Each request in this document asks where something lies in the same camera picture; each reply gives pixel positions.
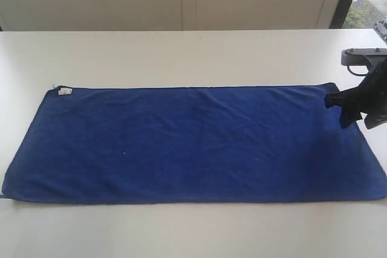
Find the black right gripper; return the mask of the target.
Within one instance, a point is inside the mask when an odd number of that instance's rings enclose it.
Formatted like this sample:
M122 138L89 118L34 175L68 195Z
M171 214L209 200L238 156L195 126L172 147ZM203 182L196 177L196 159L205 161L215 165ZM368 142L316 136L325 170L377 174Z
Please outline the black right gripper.
M357 87L325 96L325 107L342 107L339 123L341 128L362 119L367 129L386 123L386 59L372 67Z

